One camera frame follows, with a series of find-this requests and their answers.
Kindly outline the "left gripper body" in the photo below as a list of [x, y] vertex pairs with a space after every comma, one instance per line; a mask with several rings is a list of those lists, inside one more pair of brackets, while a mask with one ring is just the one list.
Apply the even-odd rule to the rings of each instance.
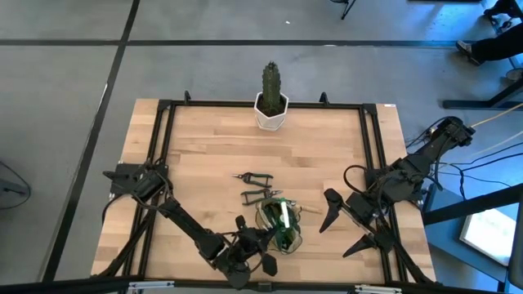
[[260, 265], [262, 265], [262, 257], [269, 254], [269, 242], [275, 233], [276, 228], [256, 229], [254, 227], [247, 227], [242, 234], [234, 232], [233, 239], [228, 242], [228, 252], [226, 253], [228, 266], [238, 268], [240, 264], [245, 265], [246, 261], [256, 254], [261, 256]]

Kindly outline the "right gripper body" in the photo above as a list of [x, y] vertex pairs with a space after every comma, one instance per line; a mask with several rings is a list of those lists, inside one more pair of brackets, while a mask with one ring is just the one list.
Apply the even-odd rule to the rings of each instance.
[[377, 228], [371, 226], [378, 219], [378, 210], [366, 197], [353, 192], [346, 200], [346, 213], [351, 220], [360, 227], [364, 234], [371, 235], [377, 246], [375, 249], [392, 249], [393, 239], [383, 224], [378, 223]]

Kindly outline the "wooden-handled silver trowel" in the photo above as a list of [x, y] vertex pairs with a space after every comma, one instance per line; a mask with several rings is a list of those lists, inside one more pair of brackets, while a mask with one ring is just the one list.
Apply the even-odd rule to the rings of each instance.
[[309, 213], [314, 213], [314, 214], [322, 213], [322, 210], [317, 207], [301, 205], [297, 201], [294, 201], [294, 200], [288, 199], [287, 204], [289, 204], [291, 207], [295, 207], [296, 209], [300, 210], [301, 212], [309, 212]]

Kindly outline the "cream canvas gardening bag green trim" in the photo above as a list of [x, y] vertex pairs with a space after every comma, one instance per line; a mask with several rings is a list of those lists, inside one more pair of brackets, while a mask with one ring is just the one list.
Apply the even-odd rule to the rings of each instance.
[[[273, 229], [274, 228], [274, 226], [270, 223], [270, 221], [268, 219], [268, 216], [269, 216], [269, 205], [271, 203], [275, 203], [276, 201], [283, 201], [284, 203], [286, 203], [287, 199], [285, 199], [285, 198], [271, 198], [271, 199], [266, 199], [264, 201], [261, 201], [260, 203], [257, 203], [255, 205], [255, 207], [257, 209], [257, 211], [256, 211], [256, 223], [257, 223], [257, 226], [258, 226], [259, 229]], [[294, 210], [294, 212], [296, 214], [299, 215], [299, 221], [298, 221], [298, 224], [299, 224], [299, 222], [301, 220], [301, 211], [296, 209], [295, 207], [291, 207], [291, 208]], [[276, 246], [275, 246], [274, 237], [273, 237], [272, 240], [270, 240], [268, 248], [270, 250], [272, 250], [272, 251], [279, 252], [277, 250]]]

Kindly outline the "green spray bottle white nozzle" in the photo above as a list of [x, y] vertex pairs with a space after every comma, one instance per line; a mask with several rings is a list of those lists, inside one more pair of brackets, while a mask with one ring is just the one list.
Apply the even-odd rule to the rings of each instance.
[[276, 228], [274, 242], [277, 250], [283, 254], [295, 252], [302, 244], [299, 215], [287, 203], [276, 201], [269, 205], [268, 219]]

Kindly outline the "green-handled pointed garden snips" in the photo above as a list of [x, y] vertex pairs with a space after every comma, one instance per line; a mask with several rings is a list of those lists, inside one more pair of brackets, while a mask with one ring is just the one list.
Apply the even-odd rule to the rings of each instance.
[[273, 176], [269, 174], [245, 172], [243, 174], [233, 174], [232, 176], [240, 179], [243, 183], [248, 185], [256, 185], [262, 188], [272, 187], [269, 180], [273, 179]]

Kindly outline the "white hexagonal plant pot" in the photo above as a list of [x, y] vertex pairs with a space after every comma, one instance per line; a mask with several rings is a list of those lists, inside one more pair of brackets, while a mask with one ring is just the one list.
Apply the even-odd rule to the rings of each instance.
[[265, 131], [277, 131], [283, 124], [286, 119], [287, 110], [288, 110], [288, 97], [281, 93], [280, 99], [284, 103], [284, 111], [281, 114], [275, 116], [266, 116], [258, 107], [257, 103], [262, 99], [262, 93], [258, 92], [257, 97], [254, 103], [254, 113], [257, 120], [257, 125], [260, 129]]

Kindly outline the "white flat panel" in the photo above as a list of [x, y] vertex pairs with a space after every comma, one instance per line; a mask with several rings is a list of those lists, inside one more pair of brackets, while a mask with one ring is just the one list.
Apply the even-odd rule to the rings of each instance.
[[515, 220], [497, 209], [489, 209], [466, 217], [459, 240], [508, 266], [515, 229]]

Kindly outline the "tall green cactus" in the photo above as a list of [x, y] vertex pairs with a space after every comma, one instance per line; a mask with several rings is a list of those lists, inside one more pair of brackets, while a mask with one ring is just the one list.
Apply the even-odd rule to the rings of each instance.
[[277, 64], [270, 61], [262, 73], [262, 102], [261, 111], [272, 117], [280, 114], [280, 73]]

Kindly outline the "black desk leg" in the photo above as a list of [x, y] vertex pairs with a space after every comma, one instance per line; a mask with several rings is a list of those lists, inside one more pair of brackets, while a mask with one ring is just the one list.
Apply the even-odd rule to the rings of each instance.
[[488, 100], [443, 100], [441, 106], [443, 109], [508, 110], [523, 103], [523, 100], [512, 101], [519, 90], [523, 91], [523, 78], [519, 78]]

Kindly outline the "black rig crossbar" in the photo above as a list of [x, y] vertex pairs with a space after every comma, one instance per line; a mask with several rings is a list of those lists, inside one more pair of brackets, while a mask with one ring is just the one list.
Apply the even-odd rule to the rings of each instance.
[[[139, 276], [95, 277], [38, 283], [1, 285], [0, 294], [107, 294], [125, 290], [153, 288], [231, 289], [222, 281], [199, 280], [142, 280]], [[448, 287], [439, 283], [407, 282], [372, 283], [284, 283], [249, 282], [242, 290], [269, 293], [275, 291], [345, 292], [347, 294], [511, 294], [485, 290]]]

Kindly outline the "person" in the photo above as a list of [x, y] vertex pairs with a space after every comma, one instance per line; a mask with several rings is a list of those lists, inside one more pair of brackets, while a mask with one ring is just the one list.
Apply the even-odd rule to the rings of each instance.
[[[492, 19], [499, 14], [518, 16], [516, 0], [497, 0], [491, 8], [484, 10], [483, 17]], [[519, 55], [523, 53], [523, 21], [494, 38], [485, 38], [476, 42], [458, 40], [455, 46], [470, 63], [476, 66], [486, 61], [503, 60]]]

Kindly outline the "green-handled bypass pruning shears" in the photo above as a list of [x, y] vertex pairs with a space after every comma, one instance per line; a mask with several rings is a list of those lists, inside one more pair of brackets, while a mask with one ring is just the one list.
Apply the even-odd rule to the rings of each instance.
[[[271, 190], [269, 188], [259, 189], [259, 190], [251, 190], [251, 191], [244, 191], [241, 193], [242, 196], [244, 196], [244, 206], [250, 206], [255, 203], [259, 203], [261, 201], [264, 201], [269, 198], [273, 198], [274, 196], [278, 194], [282, 194], [282, 190]], [[257, 195], [258, 198], [254, 200], [249, 200], [248, 197], [252, 195]]]

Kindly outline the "black metal table frame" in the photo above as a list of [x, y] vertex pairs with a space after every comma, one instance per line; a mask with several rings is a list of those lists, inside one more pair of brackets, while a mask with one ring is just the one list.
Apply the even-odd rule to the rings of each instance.
[[271, 174], [282, 197], [315, 208], [302, 213], [302, 245], [292, 254], [276, 255], [276, 275], [263, 271], [259, 256], [247, 260], [252, 286], [380, 283], [385, 270], [398, 278], [395, 257], [383, 262], [374, 249], [343, 256], [361, 236], [349, 219], [320, 230], [327, 188], [346, 194], [345, 177], [361, 187], [363, 166], [405, 155], [394, 105], [291, 103], [284, 125], [275, 132], [257, 126], [253, 104], [247, 101], [173, 100], [164, 114], [157, 106], [156, 100], [135, 103], [123, 161], [141, 165], [151, 132], [171, 125], [166, 164], [174, 195], [204, 228], [227, 234], [235, 230], [237, 216], [254, 225], [255, 208], [242, 204], [239, 175], [245, 172]]

